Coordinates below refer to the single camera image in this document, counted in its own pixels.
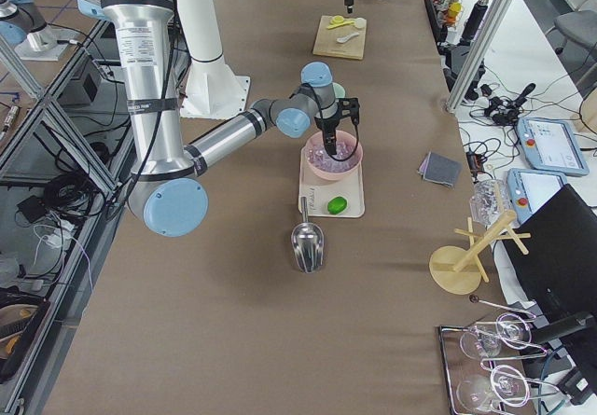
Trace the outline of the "black water bottle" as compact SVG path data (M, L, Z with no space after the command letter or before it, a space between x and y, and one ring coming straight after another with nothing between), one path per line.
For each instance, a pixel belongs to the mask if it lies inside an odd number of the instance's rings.
M485 13L489 7L490 0L478 0L472 7L471 13L465 23L465 28L461 35L461 43L470 45L479 30Z

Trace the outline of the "aluminium frame post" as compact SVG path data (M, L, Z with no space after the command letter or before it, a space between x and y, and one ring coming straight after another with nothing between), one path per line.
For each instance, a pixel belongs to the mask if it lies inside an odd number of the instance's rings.
M512 0L492 0L484 23L480 28L480 33L472 44L463 68L447 99L445 107L449 113L454 114L462 103L511 2Z

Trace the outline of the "pink bowl of ice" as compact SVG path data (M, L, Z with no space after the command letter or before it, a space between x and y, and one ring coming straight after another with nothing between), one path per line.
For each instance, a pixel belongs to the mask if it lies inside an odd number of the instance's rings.
M307 165L316 176L329 181L339 181L360 166L363 148L354 135L346 131L337 131L336 148L334 158L330 157L324 149L321 132L307 140L304 155Z

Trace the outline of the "blue teach pendant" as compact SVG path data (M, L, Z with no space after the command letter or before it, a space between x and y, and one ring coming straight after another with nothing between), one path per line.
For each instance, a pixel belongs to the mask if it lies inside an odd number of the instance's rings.
M566 184L563 173L510 169L507 189L519 223L529 219Z
M524 156L533 168L570 176L586 176L590 173L567 121L520 118L516 132Z

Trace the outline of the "metal ice scoop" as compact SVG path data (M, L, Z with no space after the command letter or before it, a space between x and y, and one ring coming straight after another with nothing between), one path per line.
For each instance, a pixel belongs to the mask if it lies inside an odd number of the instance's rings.
M325 237L319 226L308 219L308 202L300 197L302 222L291 233L291 244L298 268L305 273L313 273L323 267Z

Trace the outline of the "grey office chair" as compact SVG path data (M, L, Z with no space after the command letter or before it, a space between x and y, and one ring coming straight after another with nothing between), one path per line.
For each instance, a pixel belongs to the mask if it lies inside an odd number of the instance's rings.
M596 19L596 12L590 9L573 11L557 17L554 20L554 28L563 35L564 41L561 47L555 48L555 52L560 55L568 41L587 51L593 50L596 44Z

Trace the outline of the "grey folded cloth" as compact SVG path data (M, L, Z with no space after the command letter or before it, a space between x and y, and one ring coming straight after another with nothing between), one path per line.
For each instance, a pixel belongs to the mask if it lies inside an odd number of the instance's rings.
M461 170L461 162L428 152L418 168L418 173L424 181L454 187Z

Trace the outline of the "cream plastic tray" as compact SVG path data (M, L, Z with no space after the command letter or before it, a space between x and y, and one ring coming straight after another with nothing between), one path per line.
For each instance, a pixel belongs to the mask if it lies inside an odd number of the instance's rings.
M298 197L307 198L309 216L358 218L365 213L361 165L340 181L327 181L312 172L305 147L301 149L300 155ZM347 206L340 213L332 214L327 205L337 197L346 199Z

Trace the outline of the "black monitor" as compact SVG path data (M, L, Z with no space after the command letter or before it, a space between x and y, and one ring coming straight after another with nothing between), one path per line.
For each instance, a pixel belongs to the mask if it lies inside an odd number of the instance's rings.
M570 185L563 186L521 226L530 233L523 255L507 254L525 295L551 322L576 312L596 313L596 213Z

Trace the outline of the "green lime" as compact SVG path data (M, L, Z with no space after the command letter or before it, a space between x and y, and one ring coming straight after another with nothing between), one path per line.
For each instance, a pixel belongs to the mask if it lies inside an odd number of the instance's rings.
M342 196L336 196L332 198L326 205L327 212L329 214L341 214L348 207L348 201Z

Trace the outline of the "mint green bowl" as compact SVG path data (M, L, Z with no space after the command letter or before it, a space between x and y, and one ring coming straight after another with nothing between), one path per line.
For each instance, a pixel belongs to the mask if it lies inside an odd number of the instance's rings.
M336 83L336 82L333 83L333 90L334 90L335 97L338 101L343 99L346 96L345 88L339 83Z

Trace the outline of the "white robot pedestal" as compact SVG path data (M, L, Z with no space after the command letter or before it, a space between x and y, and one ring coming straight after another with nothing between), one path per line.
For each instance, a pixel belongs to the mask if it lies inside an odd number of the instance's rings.
M181 115L230 119L244 110L248 76L237 76L225 61L213 0L177 0L191 58Z

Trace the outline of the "wine glass upper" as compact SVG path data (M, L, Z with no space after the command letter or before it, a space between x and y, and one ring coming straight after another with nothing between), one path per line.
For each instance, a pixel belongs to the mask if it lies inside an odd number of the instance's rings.
M506 312L494 321L469 325L460 337L463 353L472 359L495 358L503 346L523 350L531 341L531 327L519 315Z

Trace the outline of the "clear glass mug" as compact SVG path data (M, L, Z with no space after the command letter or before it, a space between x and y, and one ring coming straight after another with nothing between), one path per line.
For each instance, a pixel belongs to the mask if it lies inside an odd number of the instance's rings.
M502 212L512 209L506 184L498 179L477 182L469 205L473 221L484 226L491 225Z

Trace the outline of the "yellow plastic knife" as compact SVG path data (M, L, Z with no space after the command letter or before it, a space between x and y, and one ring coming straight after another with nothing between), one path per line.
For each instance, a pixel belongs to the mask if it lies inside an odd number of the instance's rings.
M342 26L353 25L354 19L346 20L346 21L338 21L338 22L330 22L330 24L326 27L327 30L340 28Z

